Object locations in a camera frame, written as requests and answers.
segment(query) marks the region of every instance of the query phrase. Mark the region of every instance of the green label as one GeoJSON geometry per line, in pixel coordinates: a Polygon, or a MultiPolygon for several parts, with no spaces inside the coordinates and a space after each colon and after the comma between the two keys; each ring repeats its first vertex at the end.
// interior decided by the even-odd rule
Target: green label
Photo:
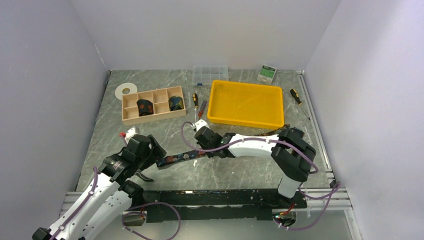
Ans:
{"type": "Polygon", "coordinates": [[[269,66],[262,66],[262,70],[260,70],[260,75],[272,79],[274,74],[276,73],[276,69],[269,66]]]}

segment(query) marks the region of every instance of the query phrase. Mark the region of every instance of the small box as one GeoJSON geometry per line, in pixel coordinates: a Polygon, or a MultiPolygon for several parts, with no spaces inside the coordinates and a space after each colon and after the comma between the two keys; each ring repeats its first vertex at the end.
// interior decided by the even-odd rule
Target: small box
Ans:
{"type": "Polygon", "coordinates": [[[193,85],[203,87],[214,80],[228,81],[228,66],[193,66],[193,85]]]}
{"type": "Polygon", "coordinates": [[[259,82],[266,84],[271,84],[273,82],[274,76],[276,75],[277,68],[269,65],[263,65],[262,69],[257,76],[259,82]]]}

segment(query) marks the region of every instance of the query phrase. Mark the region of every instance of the wooden box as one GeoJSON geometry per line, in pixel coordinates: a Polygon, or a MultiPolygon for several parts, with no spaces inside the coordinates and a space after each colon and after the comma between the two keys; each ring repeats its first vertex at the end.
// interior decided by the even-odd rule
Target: wooden box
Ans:
{"type": "Polygon", "coordinates": [[[126,126],[185,115],[187,115],[186,103],[184,102],[181,86],[124,94],[122,96],[122,122],[126,126]],[[168,99],[172,96],[179,96],[182,98],[184,109],[170,111],[168,99]],[[139,99],[146,99],[153,103],[153,114],[139,116],[139,110],[137,108],[137,101],[139,99]]]}

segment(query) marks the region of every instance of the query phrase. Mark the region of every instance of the white panel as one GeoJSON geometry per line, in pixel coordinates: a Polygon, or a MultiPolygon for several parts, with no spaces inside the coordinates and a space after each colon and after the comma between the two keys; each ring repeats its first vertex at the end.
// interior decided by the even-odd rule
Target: white panel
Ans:
{"type": "Polygon", "coordinates": [[[423,13],[421,0],[343,0],[305,70],[366,240],[424,239],[423,13]]]}
{"type": "Polygon", "coordinates": [[[31,239],[74,190],[107,71],[69,0],[0,3],[0,239],[31,239]]]}
{"type": "Polygon", "coordinates": [[[71,0],[108,69],[303,70],[340,0],[71,0]]]}

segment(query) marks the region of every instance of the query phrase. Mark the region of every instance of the wire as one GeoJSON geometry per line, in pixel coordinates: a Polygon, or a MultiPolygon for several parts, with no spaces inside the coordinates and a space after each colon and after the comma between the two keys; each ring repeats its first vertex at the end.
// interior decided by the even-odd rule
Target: wire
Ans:
{"type": "MultiPolygon", "coordinates": [[[[99,179],[99,172],[97,170],[97,167],[93,167],[93,171],[94,171],[94,180],[93,180],[93,184],[91,186],[90,192],[94,192],[94,190],[97,187],[97,181],[99,179]]],[[[81,209],[83,209],[84,205],[86,205],[86,203],[89,201],[89,199],[91,198],[91,194],[87,194],[87,196],[84,198],[84,200],[82,200],[82,202],[79,204],[79,206],[73,211],[73,213],[71,213],[67,219],[65,221],[63,221],[63,223],[61,225],[59,225],[59,227],[57,228],[57,230],[54,232],[54,234],[50,237],[50,240],[55,240],[56,237],[58,236],[58,234],[61,232],[61,227],[66,227],[66,225],[81,211],[81,209]]]]}
{"type": "Polygon", "coordinates": [[[286,229],[290,226],[292,226],[293,224],[295,224],[296,220],[293,218],[278,218],[275,219],[273,218],[275,224],[277,224],[278,228],[280,228],[281,226],[285,227],[286,229]]]}
{"type": "MultiPolygon", "coordinates": [[[[178,232],[180,231],[180,228],[181,228],[181,217],[180,217],[180,214],[178,213],[178,211],[175,209],[175,207],[173,207],[171,204],[166,203],[166,202],[158,201],[158,202],[146,203],[146,204],[143,204],[143,205],[140,205],[140,206],[130,207],[128,210],[134,210],[134,209],[143,208],[143,207],[147,207],[147,206],[151,206],[151,205],[165,205],[165,206],[170,207],[170,208],[171,208],[171,209],[175,212],[176,217],[178,218],[178,228],[176,229],[175,233],[174,233],[174,234],[173,234],[170,238],[168,238],[168,239],[166,239],[166,240],[171,240],[171,239],[175,238],[175,236],[178,234],[178,232]]],[[[143,236],[143,235],[141,235],[140,233],[138,233],[138,232],[136,232],[136,231],[132,230],[131,228],[127,227],[127,226],[125,225],[125,223],[124,223],[124,217],[125,217],[125,216],[127,216],[127,215],[141,215],[141,216],[145,216],[145,214],[144,214],[144,213],[141,213],[141,212],[139,212],[139,211],[131,211],[131,212],[128,212],[128,213],[126,213],[126,214],[123,214],[123,215],[122,215],[122,217],[121,217],[121,223],[122,223],[122,226],[123,226],[126,230],[128,230],[128,231],[130,231],[131,233],[133,233],[133,234],[135,234],[135,235],[139,236],[140,238],[143,238],[143,239],[145,239],[145,240],[152,240],[152,239],[150,239],[150,238],[148,238],[148,237],[146,237],[146,236],[143,236]]]]}
{"type": "Polygon", "coordinates": [[[289,231],[303,231],[303,230],[307,230],[307,229],[310,229],[310,228],[312,228],[315,224],[317,224],[318,223],[318,221],[323,217],[323,215],[324,215],[324,213],[326,212],[326,209],[327,209],[327,207],[329,206],[329,203],[330,203],[330,199],[331,199],[331,197],[332,197],[332,195],[335,193],[335,192],[337,192],[337,190],[339,190],[340,189],[340,187],[341,187],[341,183],[338,181],[334,186],[333,186],[333,188],[332,188],[332,190],[331,190],[331,192],[329,193],[329,194],[327,194],[327,196],[328,196],[328,200],[327,200],[327,202],[325,203],[325,206],[324,206],[324,208],[322,209],[322,211],[321,211],[321,213],[319,214],[319,216],[315,219],[315,221],[313,221],[313,223],[311,223],[311,224],[309,224],[308,226],[304,226],[304,227],[298,227],[298,228],[289,228],[289,227],[286,227],[286,230],[289,230],[289,231]]]}
{"type": "Polygon", "coordinates": [[[290,205],[290,207],[288,208],[288,210],[287,210],[287,211],[282,211],[282,212],[280,212],[280,215],[285,216],[285,215],[289,214],[289,213],[290,213],[290,211],[293,209],[293,207],[294,207],[294,206],[295,206],[295,203],[293,202],[293,203],[290,205]]]}
{"type": "Polygon", "coordinates": [[[143,213],[143,212],[144,212],[144,210],[145,210],[145,208],[146,208],[146,207],[145,207],[145,206],[143,206],[143,207],[141,208],[141,210],[140,210],[140,213],[142,214],[142,215],[141,215],[141,218],[142,218],[142,219],[146,219],[146,218],[145,218],[145,216],[144,216],[144,213],[143,213]]]}
{"type": "Polygon", "coordinates": [[[181,125],[181,128],[180,128],[181,137],[182,137],[182,140],[184,141],[184,143],[185,143],[187,146],[189,146],[190,148],[194,149],[194,150],[202,151],[202,152],[205,152],[205,153],[211,153],[211,152],[216,152],[216,151],[219,151],[219,150],[222,150],[222,149],[228,148],[229,146],[232,146],[232,145],[234,145],[234,144],[240,143],[240,142],[242,142],[242,141],[253,141],[253,140],[256,140],[256,141],[266,142],[266,141],[268,140],[270,143],[282,144],[282,145],[285,145],[285,146],[287,146],[287,147],[289,147],[289,148],[293,149],[293,150],[294,150],[297,154],[299,154],[302,158],[304,158],[304,159],[307,161],[307,163],[308,163],[308,164],[310,164],[310,165],[311,165],[311,166],[315,169],[314,171],[311,171],[311,172],[310,172],[310,174],[316,174],[316,173],[318,173],[318,167],[317,167],[317,165],[315,165],[315,163],[313,163],[313,162],[309,159],[309,157],[307,157],[307,156],[306,156],[306,155],[305,155],[302,151],[300,151],[300,150],[299,150],[299,149],[297,149],[295,146],[293,146],[292,144],[290,144],[290,143],[288,143],[288,142],[286,142],[286,141],[280,141],[280,140],[274,140],[274,139],[266,139],[266,138],[260,138],[260,137],[246,137],[246,138],[244,138],[244,139],[238,139],[238,140],[232,141],[232,142],[230,142],[230,143],[228,143],[228,144],[225,144],[225,145],[222,145],[222,146],[220,146],[220,147],[213,148],[213,149],[201,149],[201,148],[196,148],[195,146],[191,145],[191,144],[189,143],[189,141],[187,141],[187,139],[184,137],[184,126],[185,126],[186,124],[190,124],[190,125],[192,125],[192,126],[193,126],[193,123],[192,123],[192,122],[190,122],[190,121],[185,121],[185,122],[181,125]]]}
{"type": "MultiPolygon", "coordinates": [[[[205,152],[205,153],[211,153],[211,152],[216,152],[216,151],[219,151],[219,150],[221,150],[221,149],[225,149],[225,148],[228,148],[229,146],[231,146],[231,145],[234,145],[234,144],[237,144],[237,143],[240,143],[240,142],[242,142],[242,141],[252,141],[252,140],[256,140],[256,141],[263,141],[263,142],[266,142],[267,141],[267,139],[265,139],[265,138],[259,138],[259,137],[246,137],[246,138],[244,138],[244,139],[238,139],[238,140],[235,140],[235,141],[232,141],[232,142],[230,142],[230,143],[228,143],[228,144],[225,144],[225,145],[222,145],[222,146],[220,146],[220,147],[217,147],[217,148],[214,148],[214,149],[200,149],[200,148],[196,148],[196,147],[194,147],[193,145],[191,145],[190,143],[189,143],[189,141],[187,141],[187,139],[184,137],[184,126],[186,125],[186,124],[190,124],[190,125],[192,125],[193,126],[193,123],[192,122],[190,122],[190,121],[185,121],[182,125],[181,125],[181,128],[180,128],[180,133],[181,133],[181,137],[182,137],[182,140],[184,141],[184,143],[187,145],[187,146],[189,146],[190,148],[192,148],[192,149],[194,149],[194,150],[197,150],[197,151],[203,151],[203,152],[205,152]]],[[[282,144],[282,145],[285,145],[285,146],[287,146],[287,147],[289,147],[289,148],[291,148],[291,149],[293,149],[293,151],[295,151],[297,154],[299,154],[302,158],[304,158],[306,161],[307,161],[307,163],[308,164],[310,164],[315,170],[314,171],[311,171],[310,172],[310,174],[316,174],[316,173],[318,173],[318,167],[317,167],[317,165],[315,165],[303,152],[301,152],[299,149],[297,149],[295,146],[293,146],[293,145],[291,145],[290,143],[288,143],[288,142],[286,142],[286,141],[280,141],[280,140],[273,140],[273,139],[268,139],[268,141],[270,142],[270,143],[277,143],[277,144],[282,144]]],[[[302,195],[304,195],[305,197],[307,197],[307,198],[311,198],[311,199],[324,199],[324,198],[326,198],[326,197],[328,197],[328,200],[327,200],[327,202],[326,202],[326,204],[325,204],[325,206],[324,206],[324,208],[322,209],[322,211],[321,211],[321,213],[319,214],[319,216],[315,219],[315,221],[313,221],[313,223],[311,223],[310,225],[308,225],[308,226],[305,226],[305,227],[299,227],[299,228],[289,228],[288,226],[286,227],[286,229],[287,230],[291,230],[291,231],[302,231],[302,230],[307,230],[307,229],[310,229],[310,228],[312,228],[315,224],[317,224],[317,222],[323,217],[323,215],[324,215],[324,213],[326,212],[326,209],[327,209],[327,207],[329,206],[329,203],[330,203],[330,199],[331,199],[331,197],[332,197],[332,195],[335,193],[335,192],[337,192],[339,189],[340,189],[340,187],[341,187],[341,183],[340,182],[337,182],[334,186],[333,186],[333,188],[332,188],[332,190],[331,190],[331,192],[330,193],[328,193],[328,194],[326,194],[326,195],[324,195],[324,196],[321,196],[321,197],[312,197],[312,196],[308,196],[308,195],[306,195],[306,193],[304,193],[303,191],[301,191],[300,189],[299,189],[299,192],[302,194],[302,195]]]]}
{"type": "Polygon", "coordinates": [[[260,203],[260,204],[265,204],[265,205],[268,205],[268,206],[270,206],[270,207],[278,207],[280,204],[278,203],[278,204],[276,204],[276,205],[272,205],[272,204],[270,204],[270,203],[267,203],[267,202],[264,202],[264,201],[257,201],[258,203],[260,203]]]}

